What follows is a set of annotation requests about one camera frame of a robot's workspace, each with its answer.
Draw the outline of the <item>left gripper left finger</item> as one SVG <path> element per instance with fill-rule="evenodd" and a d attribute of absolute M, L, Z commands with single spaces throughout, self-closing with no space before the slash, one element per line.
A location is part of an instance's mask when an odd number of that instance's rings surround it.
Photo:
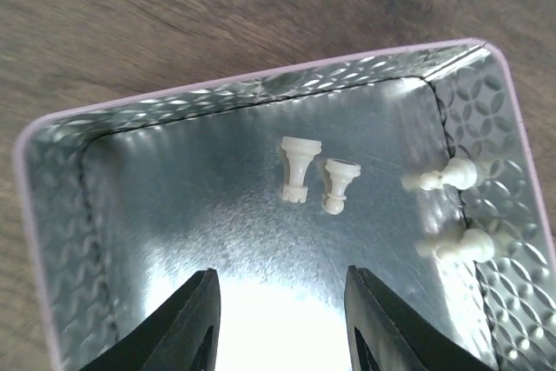
<path fill-rule="evenodd" d="M 217 272 L 195 272 L 153 314 L 83 367 L 93 371 L 213 370 L 221 320 Z"/>

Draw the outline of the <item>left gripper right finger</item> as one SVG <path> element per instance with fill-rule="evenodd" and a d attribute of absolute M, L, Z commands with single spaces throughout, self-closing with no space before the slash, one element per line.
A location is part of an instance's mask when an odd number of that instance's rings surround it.
<path fill-rule="evenodd" d="M 344 308 L 353 370 L 490 368 L 444 336 L 366 268 L 347 269 Z"/>

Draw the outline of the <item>pink metal tin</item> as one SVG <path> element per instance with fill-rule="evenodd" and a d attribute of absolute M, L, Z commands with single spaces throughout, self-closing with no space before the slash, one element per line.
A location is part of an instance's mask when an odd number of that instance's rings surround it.
<path fill-rule="evenodd" d="M 304 203 L 281 197 L 284 136 L 321 141 Z M 454 157 L 466 190 L 401 178 Z M 330 215 L 328 158 L 360 164 Z M 513 80 L 477 39 L 369 51 L 43 116 L 14 150 L 55 370 L 129 335 L 216 270 L 220 370 L 349 370 L 347 270 L 378 275 L 494 370 L 555 367 L 555 249 Z M 417 242 L 482 229 L 493 259 Z"/>

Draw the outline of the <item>white chess rook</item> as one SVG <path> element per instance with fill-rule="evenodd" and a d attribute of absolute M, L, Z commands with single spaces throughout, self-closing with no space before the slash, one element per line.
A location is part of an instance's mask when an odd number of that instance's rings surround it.
<path fill-rule="evenodd" d="M 321 153 L 321 141 L 284 136 L 281 149 L 288 160 L 288 179 L 283 185 L 281 197 L 286 202 L 304 203 L 308 196 L 305 175 L 310 163 Z"/>

